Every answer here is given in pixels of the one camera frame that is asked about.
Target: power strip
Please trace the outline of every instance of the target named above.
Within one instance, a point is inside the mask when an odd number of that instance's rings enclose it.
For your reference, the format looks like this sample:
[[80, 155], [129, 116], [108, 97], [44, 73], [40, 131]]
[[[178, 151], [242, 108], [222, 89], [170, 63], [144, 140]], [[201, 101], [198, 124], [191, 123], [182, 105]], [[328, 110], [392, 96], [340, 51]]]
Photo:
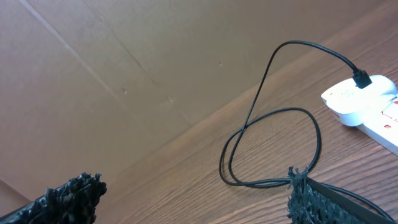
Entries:
[[370, 76], [363, 89], [352, 78], [324, 92], [321, 97], [337, 120], [356, 126], [398, 156], [398, 90], [382, 75]]

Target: white charger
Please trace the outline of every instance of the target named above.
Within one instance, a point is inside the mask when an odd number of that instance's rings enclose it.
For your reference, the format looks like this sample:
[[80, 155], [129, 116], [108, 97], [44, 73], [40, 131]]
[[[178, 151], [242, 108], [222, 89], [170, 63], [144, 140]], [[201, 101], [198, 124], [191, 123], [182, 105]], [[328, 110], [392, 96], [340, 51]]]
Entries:
[[382, 75], [370, 76], [372, 83], [363, 89], [352, 78], [324, 92], [323, 102], [336, 119], [356, 126], [388, 150], [398, 155], [398, 90]]

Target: wood grain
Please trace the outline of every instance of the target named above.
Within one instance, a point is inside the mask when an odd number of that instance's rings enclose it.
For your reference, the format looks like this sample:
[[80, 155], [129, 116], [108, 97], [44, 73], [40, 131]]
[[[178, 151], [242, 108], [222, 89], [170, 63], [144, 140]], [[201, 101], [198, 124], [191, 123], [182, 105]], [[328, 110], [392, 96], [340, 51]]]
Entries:
[[[380, 5], [323, 44], [369, 74], [385, 74], [397, 83], [398, 2]], [[288, 106], [309, 110], [323, 138], [321, 158], [310, 177], [360, 194], [398, 220], [398, 158], [336, 121], [320, 99], [327, 88], [350, 76], [342, 62], [311, 50], [266, 80], [252, 117]], [[218, 175], [221, 149], [242, 125], [256, 89], [118, 175], [101, 199], [97, 222], [289, 223], [286, 186], [232, 187]], [[258, 180], [285, 177], [289, 166], [302, 170], [313, 157], [315, 140], [305, 114], [277, 114], [247, 130], [233, 164], [236, 175]]]

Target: white plug adapter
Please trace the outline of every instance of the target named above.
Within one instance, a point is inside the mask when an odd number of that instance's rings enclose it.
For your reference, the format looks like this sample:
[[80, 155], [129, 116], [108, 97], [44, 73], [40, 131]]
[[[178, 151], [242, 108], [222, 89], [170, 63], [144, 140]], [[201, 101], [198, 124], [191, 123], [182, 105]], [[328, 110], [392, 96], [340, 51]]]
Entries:
[[378, 143], [398, 155], [398, 90], [382, 75], [359, 89], [352, 78], [324, 92], [323, 102], [347, 126], [357, 126]]

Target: white power strip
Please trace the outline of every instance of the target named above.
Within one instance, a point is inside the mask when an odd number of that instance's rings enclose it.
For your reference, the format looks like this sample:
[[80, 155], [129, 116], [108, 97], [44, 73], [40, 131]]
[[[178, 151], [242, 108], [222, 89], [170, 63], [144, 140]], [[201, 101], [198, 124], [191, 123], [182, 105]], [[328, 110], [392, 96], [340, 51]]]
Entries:
[[370, 76], [363, 89], [352, 78], [324, 92], [321, 97], [336, 119], [356, 126], [382, 146], [398, 155], [398, 90], [382, 75]]

